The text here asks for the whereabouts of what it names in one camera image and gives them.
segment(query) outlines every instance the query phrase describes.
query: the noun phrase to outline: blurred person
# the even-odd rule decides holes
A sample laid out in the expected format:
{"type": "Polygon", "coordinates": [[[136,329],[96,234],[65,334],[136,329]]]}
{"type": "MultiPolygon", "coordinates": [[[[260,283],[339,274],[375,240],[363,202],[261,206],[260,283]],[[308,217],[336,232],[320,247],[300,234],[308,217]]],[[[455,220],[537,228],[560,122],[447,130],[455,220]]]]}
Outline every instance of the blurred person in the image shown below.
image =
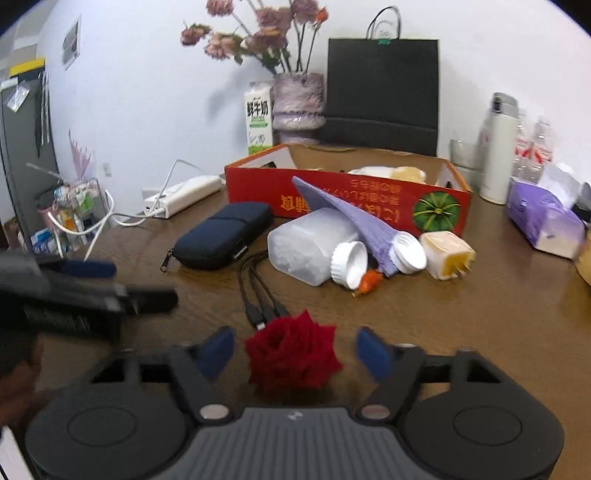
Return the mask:
{"type": "Polygon", "coordinates": [[[43,346],[39,338],[13,332],[0,332],[0,371],[7,370],[7,358],[11,352],[30,350],[9,373],[0,375],[0,430],[9,426],[23,428],[27,421],[43,406],[44,402],[35,393],[35,381],[41,371],[43,346]]]}

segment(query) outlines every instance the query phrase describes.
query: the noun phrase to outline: bag handle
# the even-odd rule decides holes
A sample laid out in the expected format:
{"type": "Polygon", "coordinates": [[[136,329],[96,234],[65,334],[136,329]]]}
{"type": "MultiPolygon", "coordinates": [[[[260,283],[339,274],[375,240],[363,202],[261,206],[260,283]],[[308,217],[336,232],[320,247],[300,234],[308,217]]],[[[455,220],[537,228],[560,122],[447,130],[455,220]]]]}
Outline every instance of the bag handle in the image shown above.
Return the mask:
{"type": "Polygon", "coordinates": [[[365,34],[365,40],[371,40],[374,38],[375,24],[376,24],[379,16],[382,15],[386,10],[393,10],[396,13],[396,17],[398,18],[398,28],[397,28],[396,40],[400,39],[400,35],[402,33],[402,16],[400,15],[400,10],[398,9],[398,7],[396,7],[396,5],[390,5],[389,7],[382,8],[378,12],[378,14],[374,17],[374,19],[371,21],[371,23],[368,26],[367,33],[365,34]]]}

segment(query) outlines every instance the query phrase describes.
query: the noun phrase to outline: small orange object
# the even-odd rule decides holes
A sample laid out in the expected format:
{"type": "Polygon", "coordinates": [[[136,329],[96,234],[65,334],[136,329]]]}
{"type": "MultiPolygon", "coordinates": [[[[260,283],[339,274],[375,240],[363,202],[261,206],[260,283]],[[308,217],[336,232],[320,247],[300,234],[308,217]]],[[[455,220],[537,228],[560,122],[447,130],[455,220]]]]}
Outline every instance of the small orange object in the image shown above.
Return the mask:
{"type": "Polygon", "coordinates": [[[382,279],[382,274],[377,270],[368,270],[361,278],[361,284],[359,285],[359,288],[353,293],[353,297],[369,293],[378,286],[378,283],[380,283],[382,279]]]}
{"type": "Polygon", "coordinates": [[[320,27],[328,19],[329,19],[329,11],[326,9],[326,7],[321,8],[320,10],[318,10],[318,13],[316,14],[316,22],[315,22],[315,24],[318,27],[320,27]]]}

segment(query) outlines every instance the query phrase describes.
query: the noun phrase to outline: zipper pull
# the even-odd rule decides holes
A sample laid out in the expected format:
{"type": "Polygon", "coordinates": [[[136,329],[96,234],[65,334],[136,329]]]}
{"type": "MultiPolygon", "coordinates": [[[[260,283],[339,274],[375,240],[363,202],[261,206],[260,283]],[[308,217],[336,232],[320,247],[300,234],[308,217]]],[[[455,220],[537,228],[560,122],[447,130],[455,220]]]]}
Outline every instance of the zipper pull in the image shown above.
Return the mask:
{"type": "Polygon", "coordinates": [[[173,251],[172,250],[168,250],[168,253],[166,254],[166,258],[164,259],[164,261],[162,262],[162,265],[160,265],[160,271],[161,272],[166,272],[168,270],[168,263],[170,262],[170,257],[173,256],[173,251]]]}

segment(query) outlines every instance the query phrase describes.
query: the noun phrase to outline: white cable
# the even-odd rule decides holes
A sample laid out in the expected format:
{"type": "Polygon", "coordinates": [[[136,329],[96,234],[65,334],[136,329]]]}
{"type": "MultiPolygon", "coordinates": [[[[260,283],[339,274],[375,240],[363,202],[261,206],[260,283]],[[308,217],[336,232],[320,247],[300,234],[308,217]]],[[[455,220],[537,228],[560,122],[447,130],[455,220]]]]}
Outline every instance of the white cable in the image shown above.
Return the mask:
{"type": "Polygon", "coordinates": [[[64,252],[61,249],[61,240],[60,240],[59,233],[56,234],[56,243],[57,243],[57,251],[59,252],[60,257],[64,258],[64,252]]]}
{"type": "MultiPolygon", "coordinates": [[[[109,203],[109,211],[106,213],[106,215],[99,220],[98,222],[96,222],[93,226],[91,226],[90,228],[87,228],[86,230],[83,230],[81,232],[78,231],[73,231],[73,230],[68,230],[66,227],[64,227],[60,222],[58,222],[55,217],[51,214],[51,212],[47,212],[47,216],[49,217],[49,220],[51,220],[51,222],[62,232],[67,233],[68,235],[73,235],[73,236],[84,236],[84,235],[88,235],[91,232],[94,232],[95,230],[95,237],[92,239],[92,242],[90,242],[90,245],[88,247],[88,250],[86,251],[86,255],[84,256],[84,261],[88,260],[88,257],[90,256],[90,254],[92,253],[93,248],[95,247],[95,243],[98,240],[100,234],[103,231],[103,228],[105,227],[105,224],[109,221],[110,218],[113,219],[113,221],[115,223],[117,223],[117,225],[121,225],[121,226],[139,226],[142,225],[146,220],[148,220],[149,218],[153,218],[154,216],[158,215],[159,213],[163,212],[164,209],[156,208],[156,205],[158,205],[158,201],[160,200],[160,198],[162,197],[162,194],[164,193],[164,191],[166,190],[166,187],[168,186],[168,182],[170,181],[170,177],[173,174],[174,168],[177,166],[178,163],[184,163],[185,165],[188,165],[190,167],[196,168],[202,172],[203,169],[201,167],[198,167],[186,160],[181,160],[178,159],[176,160],[173,165],[170,167],[170,170],[168,171],[168,175],[166,176],[166,180],[164,181],[164,184],[162,185],[162,188],[160,189],[159,194],[156,196],[156,200],[154,201],[154,203],[152,204],[152,206],[150,207],[150,209],[148,210],[148,212],[145,215],[127,215],[126,213],[116,213],[115,212],[115,200],[113,199],[112,195],[109,193],[108,190],[105,190],[105,195],[107,197],[108,203],[109,203]],[[126,218],[140,218],[141,220],[139,222],[132,222],[132,223],[125,223],[125,222],[120,222],[119,220],[117,220],[117,216],[120,217],[126,217],[126,218]]],[[[58,250],[60,251],[60,256],[63,258],[63,253],[61,251],[61,245],[59,245],[58,250]]]]}

